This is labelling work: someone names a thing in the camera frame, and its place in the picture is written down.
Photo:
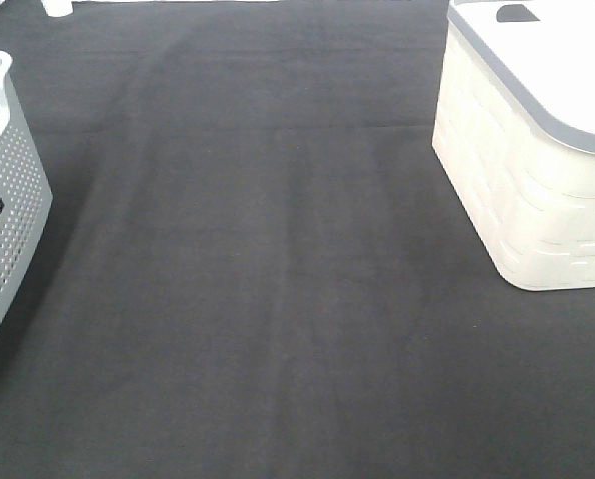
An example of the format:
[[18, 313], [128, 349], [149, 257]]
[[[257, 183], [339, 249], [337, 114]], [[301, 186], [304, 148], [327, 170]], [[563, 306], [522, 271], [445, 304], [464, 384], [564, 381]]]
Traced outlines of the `black table cloth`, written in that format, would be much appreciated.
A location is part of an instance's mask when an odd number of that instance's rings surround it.
[[595, 478], [595, 289], [493, 267], [443, 1], [0, 7], [53, 192], [0, 478]]

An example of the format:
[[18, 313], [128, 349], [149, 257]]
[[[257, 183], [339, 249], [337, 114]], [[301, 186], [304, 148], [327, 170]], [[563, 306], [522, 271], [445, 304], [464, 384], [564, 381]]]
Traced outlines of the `cream woven-pattern storage box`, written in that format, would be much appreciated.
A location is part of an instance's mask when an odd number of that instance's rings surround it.
[[543, 133], [454, 26], [432, 147], [506, 281], [595, 287], [595, 155]]

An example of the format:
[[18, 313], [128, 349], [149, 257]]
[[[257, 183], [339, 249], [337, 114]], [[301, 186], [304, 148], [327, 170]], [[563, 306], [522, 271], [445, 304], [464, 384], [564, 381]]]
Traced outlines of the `grey perforated plastic basket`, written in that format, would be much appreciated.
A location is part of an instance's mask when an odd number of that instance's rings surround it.
[[0, 325], [34, 256], [53, 195], [0, 50]]

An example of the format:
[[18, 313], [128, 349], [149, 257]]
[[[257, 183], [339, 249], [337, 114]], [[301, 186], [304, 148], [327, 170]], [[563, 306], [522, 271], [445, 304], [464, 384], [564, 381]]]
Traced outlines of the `white lid with grey rim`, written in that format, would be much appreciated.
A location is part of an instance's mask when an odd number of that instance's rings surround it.
[[595, 1], [452, 1], [447, 18], [548, 136], [595, 154]]

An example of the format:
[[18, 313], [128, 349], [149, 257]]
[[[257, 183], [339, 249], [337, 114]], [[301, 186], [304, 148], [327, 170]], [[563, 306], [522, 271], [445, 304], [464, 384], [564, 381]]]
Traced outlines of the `white cylinder at table edge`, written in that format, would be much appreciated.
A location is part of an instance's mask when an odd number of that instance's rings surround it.
[[66, 17], [73, 13], [71, 0], [41, 0], [46, 14], [51, 18]]

